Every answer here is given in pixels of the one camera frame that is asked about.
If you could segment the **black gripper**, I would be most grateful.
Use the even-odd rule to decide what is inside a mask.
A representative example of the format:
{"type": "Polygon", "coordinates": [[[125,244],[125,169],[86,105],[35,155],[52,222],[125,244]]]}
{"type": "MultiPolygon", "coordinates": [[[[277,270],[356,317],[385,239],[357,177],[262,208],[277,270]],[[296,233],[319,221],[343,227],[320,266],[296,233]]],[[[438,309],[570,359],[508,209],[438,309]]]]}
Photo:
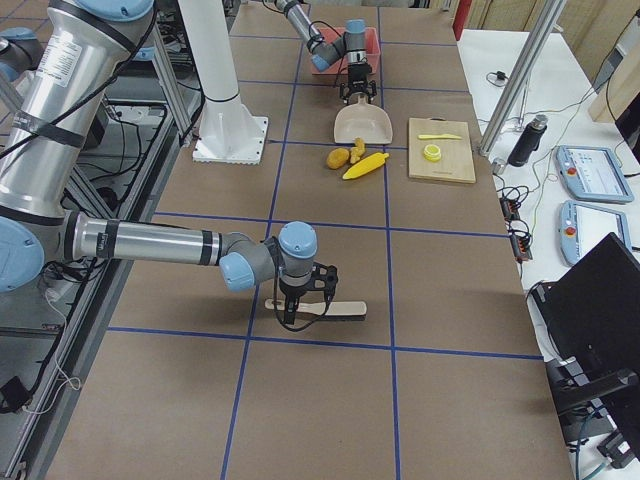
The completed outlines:
{"type": "Polygon", "coordinates": [[[369,79],[372,67],[367,62],[350,63],[347,67],[347,82],[340,84],[339,96],[347,105],[353,95],[364,95],[371,104],[377,96],[377,84],[369,79]]]}
{"type": "Polygon", "coordinates": [[[295,323],[299,301],[307,292],[322,292],[324,302],[330,304],[338,284],[338,270],[334,265],[314,264],[311,271],[302,277],[282,275],[280,291],[284,294],[284,324],[295,323]]]}

